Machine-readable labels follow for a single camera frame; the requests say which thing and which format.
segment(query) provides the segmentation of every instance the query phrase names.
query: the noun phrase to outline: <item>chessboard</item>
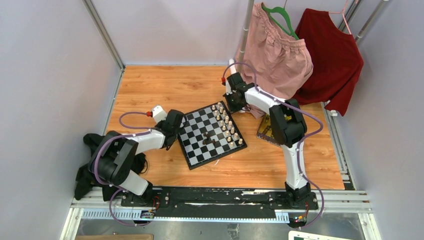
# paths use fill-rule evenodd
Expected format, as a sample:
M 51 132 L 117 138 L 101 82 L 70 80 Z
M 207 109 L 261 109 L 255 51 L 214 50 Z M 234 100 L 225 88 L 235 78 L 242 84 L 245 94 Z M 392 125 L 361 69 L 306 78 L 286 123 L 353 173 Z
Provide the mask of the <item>chessboard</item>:
M 190 170 L 247 148 L 223 101 L 184 116 L 178 141 Z

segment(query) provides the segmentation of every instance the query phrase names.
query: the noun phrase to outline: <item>pink shorts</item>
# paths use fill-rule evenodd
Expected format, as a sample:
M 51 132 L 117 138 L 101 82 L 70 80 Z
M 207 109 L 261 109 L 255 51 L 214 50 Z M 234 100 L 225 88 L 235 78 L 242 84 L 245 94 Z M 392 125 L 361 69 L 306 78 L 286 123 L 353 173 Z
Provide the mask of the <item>pink shorts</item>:
M 256 82 L 263 90 L 283 99 L 292 98 L 314 68 L 305 41 L 295 40 L 270 20 L 262 3 L 253 6 L 244 62 L 256 69 Z M 247 83 L 254 82 L 249 67 L 243 65 L 241 75 Z M 256 118 L 264 115 L 254 106 L 250 112 Z

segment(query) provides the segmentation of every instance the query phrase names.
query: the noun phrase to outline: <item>white tablet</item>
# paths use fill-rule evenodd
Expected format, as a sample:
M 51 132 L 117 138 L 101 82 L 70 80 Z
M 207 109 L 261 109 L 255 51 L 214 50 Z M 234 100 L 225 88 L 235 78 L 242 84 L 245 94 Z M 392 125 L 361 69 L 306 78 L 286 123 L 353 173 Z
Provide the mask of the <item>white tablet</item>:
M 301 232 L 301 231 L 290 231 L 288 233 L 288 240 L 352 240 L 352 239 L 323 236 L 323 235 L 317 235 L 317 234 Z

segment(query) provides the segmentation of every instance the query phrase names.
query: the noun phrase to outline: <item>clothes hanger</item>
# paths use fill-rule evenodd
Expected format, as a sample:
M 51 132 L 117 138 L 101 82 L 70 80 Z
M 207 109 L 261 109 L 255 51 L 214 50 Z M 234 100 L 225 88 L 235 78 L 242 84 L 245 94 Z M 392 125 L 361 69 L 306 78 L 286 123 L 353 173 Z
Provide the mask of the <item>clothes hanger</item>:
M 346 0 L 346 2 L 344 3 L 343 9 L 340 12 L 329 11 L 328 13 L 329 14 L 341 14 L 341 16 L 343 17 L 344 24 L 346 24 L 346 28 L 349 31 L 349 34 L 352 35 L 351 29 L 349 28 L 349 25 L 348 25 L 348 21 L 346 21 L 346 17 L 345 17 L 345 10 L 346 10 L 346 7 L 348 6 L 348 2 L 349 2 L 349 0 Z
M 294 39 L 296 40 L 299 40 L 299 37 L 296 35 L 295 31 L 292 28 L 292 22 L 290 21 L 289 14 L 286 11 L 286 4 L 287 0 L 285 0 L 284 7 L 277 6 L 273 9 L 267 8 L 264 6 L 264 4 L 262 4 L 262 9 L 268 13 L 268 17 L 273 20 L 274 23 L 277 24 L 287 35 L 294 37 Z M 281 26 L 281 24 L 277 22 L 277 20 L 275 20 L 273 16 L 271 16 L 271 14 L 274 13 L 280 14 L 284 18 L 285 22 L 287 23 L 288 31 L 284 29 L 284 27 Z

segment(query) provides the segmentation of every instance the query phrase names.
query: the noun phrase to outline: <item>wood grain surface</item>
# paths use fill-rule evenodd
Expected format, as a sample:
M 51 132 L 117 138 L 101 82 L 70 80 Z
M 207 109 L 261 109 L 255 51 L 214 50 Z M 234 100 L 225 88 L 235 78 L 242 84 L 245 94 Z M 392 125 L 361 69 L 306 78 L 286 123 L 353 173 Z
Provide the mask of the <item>wood grain surface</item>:
M 136 133 L 141 130 L 124 128 L 121 114 L 129 111 L 150 111 L 161 105 L 183 113 L 224 101 L 221 85 L 224 66 L 128 66 L 116 98 L 108 130 Z M 319 103 L 301 107 L 325 124 Z M 145 152 L 149 168 L 141 176 L 156 186 L 284 188 L 286 165 L 281 148 L 256 137 L 260 119 L 250 113 L 232 115 L 248 147 L 216 161 L 189 170 L 180 143 L 169 151 L 156 149 Z M 308 132 L 319 124 L 305 117 Z M 153 127 L 155 121 L 144 115 L 127 115 L 123 122 L 130 126 Z M 339 165 L 327 126 L 309 137 L 304 144 L 307 176 L 323 189 L 344 189 Z
M 75 240 L 153 240 L 152 234 L 76 236 Z

